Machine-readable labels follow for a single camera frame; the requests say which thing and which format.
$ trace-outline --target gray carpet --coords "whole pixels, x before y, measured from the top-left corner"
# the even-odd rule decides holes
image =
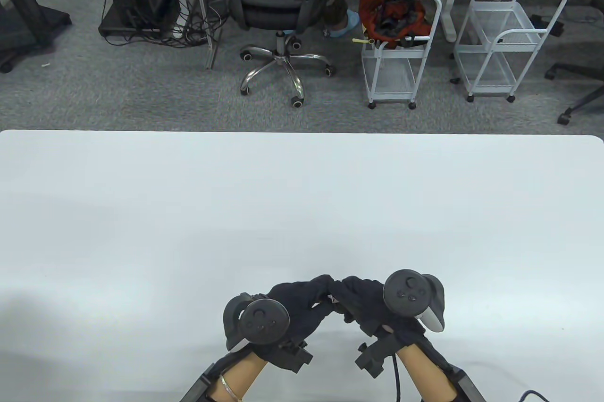
[[[205,48],[183,50],[144,43],[109,46],[97,33],[103,0],[38,1],[69,12],[74,25],[56,40],[52,51],[28,57],[11,74],[0,76],[0,130],[571,133],[604,137],[604,101],[576,114],[569,126],[556,124],[559,113],[575,98],[595,89],[598,82],[565,74],[555,81],[543,78],[555,60],[595,67],[604,64],[602,23],[565,20],[565,34],[548,38],[513,104],[505,98],[478,97],[468,104],[462,87],[448,81],[456,76],[447,57],[451,45],[439,33],[414,111],[403,104],[369,110],[360,47],[350,41],[326,40],[313,29],[302,36],[304,50],[331,57],[338,74],[326,78],[320,66],[301,67],[307,100],[302,109],[293,109],[289,106],[293,90],[278,67],[252,82],[250,96],[239,94],[240,79],[256,64],[241,61],[239,47],[249,42],[273,46],[271,32],[246,33],[227,23],[214,70],[206,71]],[[567,9],[569,18],[597,16],[589,8]],[[460,6],[456,18],[463,12]],[[535,12],[548,13],[539,8]]]

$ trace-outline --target human hand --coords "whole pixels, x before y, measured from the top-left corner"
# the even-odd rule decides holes
[[[285,307],[289,314],[289,327],[275,344],[251,344],[255,354],[270,361],[275,347],[285,343],[299,346],[314,333],[323,319],[334,311],[334,304],[327,296],[328,286],[333,281],[330,275],[320,275],[310,281],[282,283],[273,287],[266,296]]]
[[[358,323],[368,335],[393,333],[401,346],[407,346],[418,342],[426,332],[416,318],[404,318],[388,309],[384,284],[379,281],[349,276],[330,283],[329,292],[338,301],[335,310],[344,314],[345,322]]]

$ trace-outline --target chair caster wheel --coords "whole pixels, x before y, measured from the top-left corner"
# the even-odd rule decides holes
[[[299,50],[302,48],[302,41],[297,37],[292,37],[289,41],[293,50]]]
[[[13,71],[13,64],[4,63],[0,66],[0,74],[9,74]]]
[[[570,122],[570,114],[562,113],[561,115],[558,116],[558,123],[561,126],[567,126],[568,122]]]

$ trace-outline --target white table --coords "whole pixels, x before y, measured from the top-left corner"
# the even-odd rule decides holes
[[[178,402],[231,296],[399,268],[489,402],[602,400],[602,174],[588,136],[2,132],[0,402]],[[365,340],[331,316],[246,399],[392,402]]]

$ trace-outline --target chair wheel base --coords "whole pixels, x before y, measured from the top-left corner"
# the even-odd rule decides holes
[[[567,126],[568,122],[570,122],[570,114],[562,113],[561,115],[558,116],[558,123],[561,126]]]

